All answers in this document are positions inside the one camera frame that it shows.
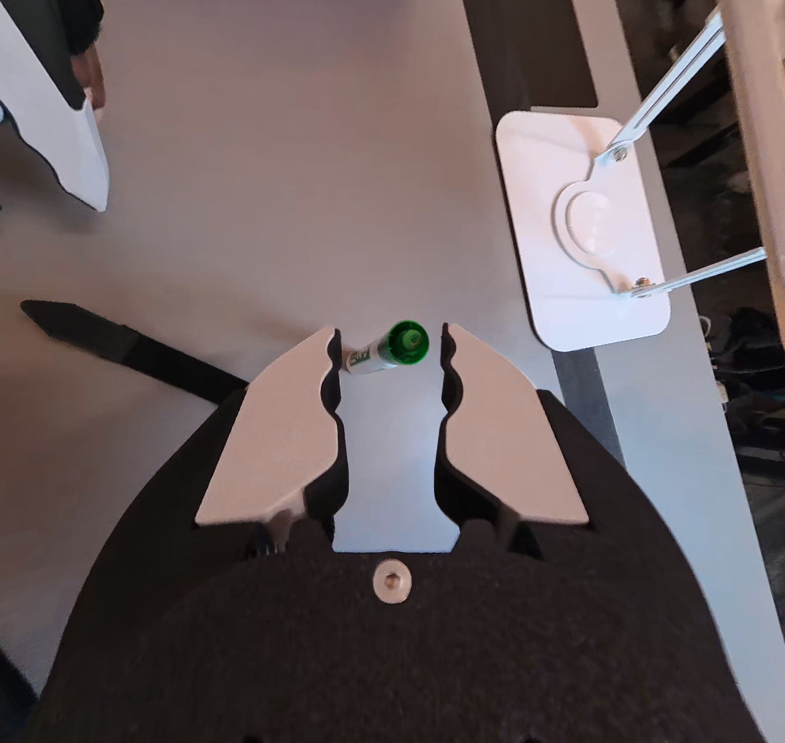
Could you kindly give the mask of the green dry-erase marker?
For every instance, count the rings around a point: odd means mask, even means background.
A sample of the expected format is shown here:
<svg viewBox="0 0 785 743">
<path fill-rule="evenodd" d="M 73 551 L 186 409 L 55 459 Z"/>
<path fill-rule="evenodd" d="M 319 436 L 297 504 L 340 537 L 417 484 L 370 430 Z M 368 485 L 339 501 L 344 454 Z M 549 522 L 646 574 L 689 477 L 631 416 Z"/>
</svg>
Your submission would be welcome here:
<svg viewBox="0 0 785 743">
<path fill-rule="evenodd" d="M 348 374 L 366 375 L 417 365 L 428 354 L 426 329 L 412 320 L 402 320 L 369 344 L 345 349 L 341 368 Z"/>
</svg>

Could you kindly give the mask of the person's left hand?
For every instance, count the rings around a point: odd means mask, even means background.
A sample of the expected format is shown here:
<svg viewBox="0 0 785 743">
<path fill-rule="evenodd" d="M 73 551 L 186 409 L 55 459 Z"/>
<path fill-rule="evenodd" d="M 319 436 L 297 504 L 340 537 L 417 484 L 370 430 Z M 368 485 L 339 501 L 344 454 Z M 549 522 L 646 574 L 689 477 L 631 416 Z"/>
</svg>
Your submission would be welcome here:
<svg viewBox="0 0 785 743">
<path fill-rule="evenodd" d="M 96 43 L 93 43 L 83 53 L 72 56 L 71 65 L 74 76 L 83 87 L 85 96 L 90 101 L 93 110 L 97 112 L 104 109 L 106 92 Z"/>
</svg>

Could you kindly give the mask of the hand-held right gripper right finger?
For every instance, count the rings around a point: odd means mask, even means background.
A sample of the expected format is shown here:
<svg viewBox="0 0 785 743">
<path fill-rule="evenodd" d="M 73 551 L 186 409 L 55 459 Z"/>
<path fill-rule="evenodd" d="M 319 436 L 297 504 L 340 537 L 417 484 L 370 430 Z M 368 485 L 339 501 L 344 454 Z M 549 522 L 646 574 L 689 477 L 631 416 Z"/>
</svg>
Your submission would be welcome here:
<svg viewBox="0 0 785 743">
<path fill-rule="evenodd" d="M 458 324 L 445 324 L 434 494 L 458 525 L 496 520 L 585 526 L 590 518 L 538 389 L 505 356 Z"/>
</svg>

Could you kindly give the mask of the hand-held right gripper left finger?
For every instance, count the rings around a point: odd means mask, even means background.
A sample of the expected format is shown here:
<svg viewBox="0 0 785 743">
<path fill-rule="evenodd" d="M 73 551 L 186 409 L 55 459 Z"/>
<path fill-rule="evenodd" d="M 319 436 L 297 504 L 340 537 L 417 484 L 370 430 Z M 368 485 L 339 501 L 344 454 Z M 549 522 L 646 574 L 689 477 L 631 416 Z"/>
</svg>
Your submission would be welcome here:
<svg viewBox="0 0 785 743">
<path fill-rule="evenodd" d="M 249 385 L 195 515 L 199 526 L 333 519 L 348 497 L 340 331 L 318 330 Z"/>
</svg>

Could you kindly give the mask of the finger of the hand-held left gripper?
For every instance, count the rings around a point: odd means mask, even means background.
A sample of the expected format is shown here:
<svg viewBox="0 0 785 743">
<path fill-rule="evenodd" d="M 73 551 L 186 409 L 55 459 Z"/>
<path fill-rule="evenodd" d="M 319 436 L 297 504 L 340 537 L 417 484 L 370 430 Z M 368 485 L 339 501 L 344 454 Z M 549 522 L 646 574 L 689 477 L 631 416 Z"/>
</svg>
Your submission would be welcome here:
<svg viewBox="0 0 785 743">
<path fill-rule="evenodd" d="M 20 28 L 1 7 L 1 101 L 22 140 L 54 170 L 61 187 L 98 212 L 110 175 L 90 101 L 74 110 Z"/>
</svg>

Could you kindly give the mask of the white metal stand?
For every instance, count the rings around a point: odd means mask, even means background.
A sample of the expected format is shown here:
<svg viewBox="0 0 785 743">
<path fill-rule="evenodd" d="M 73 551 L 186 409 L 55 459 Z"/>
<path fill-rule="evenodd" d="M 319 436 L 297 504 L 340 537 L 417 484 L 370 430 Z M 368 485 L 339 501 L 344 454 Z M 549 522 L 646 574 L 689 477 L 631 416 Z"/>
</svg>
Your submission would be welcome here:
<svg viewBox="0 0 785 743">
<path fill-rule="evenodd" d="M 765 260 L 763 246 L 664 279 L 636 152 L 672 99 L 725 43 L 719 8 L 624 125 L 516 110 L 496 127 L 535 333 L 571 352 L 661 333 L 669 293 Z"/>
</svg>

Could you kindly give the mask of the black table mat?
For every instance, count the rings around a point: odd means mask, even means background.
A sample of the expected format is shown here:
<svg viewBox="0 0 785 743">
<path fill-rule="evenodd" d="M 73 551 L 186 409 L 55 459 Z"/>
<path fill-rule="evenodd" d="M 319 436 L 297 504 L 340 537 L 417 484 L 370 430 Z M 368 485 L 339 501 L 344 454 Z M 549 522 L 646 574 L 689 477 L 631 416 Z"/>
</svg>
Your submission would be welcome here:
<svg viewBox="0 0 785 743">
<path fill-rule="evenodd" d="M 492 124 L 598 99 L 573 0 L 462 0 Z"/>
</svg>

